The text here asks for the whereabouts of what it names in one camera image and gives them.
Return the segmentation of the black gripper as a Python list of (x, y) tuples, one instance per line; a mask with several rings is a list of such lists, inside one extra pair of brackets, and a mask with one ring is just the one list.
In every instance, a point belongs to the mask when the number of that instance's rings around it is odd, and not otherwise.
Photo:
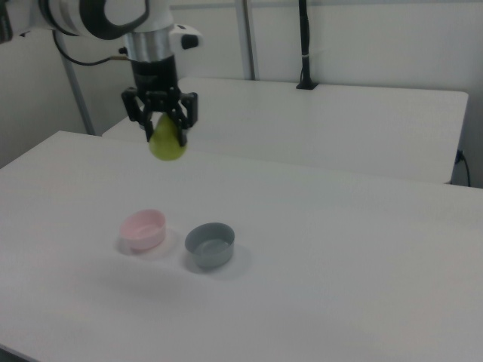
[[(148, 106), (141, 108), (137, 99), (144, 102), (148, 91), (167, 93), (171, 88), (179, 89), (175, 56), (155, 62), (132, 60), (131, 68), (136, 87), (125, 89), (122, 92), (122, 101), (130, 121), (138, 123), (144, 129), (146, 141), (149, 142), (154, 132), (152, 110)], [(169, 117), (175, 126), (180, 147), (186, 146), (187, 132), (198, 120), (198, 94), (176, 92)]]

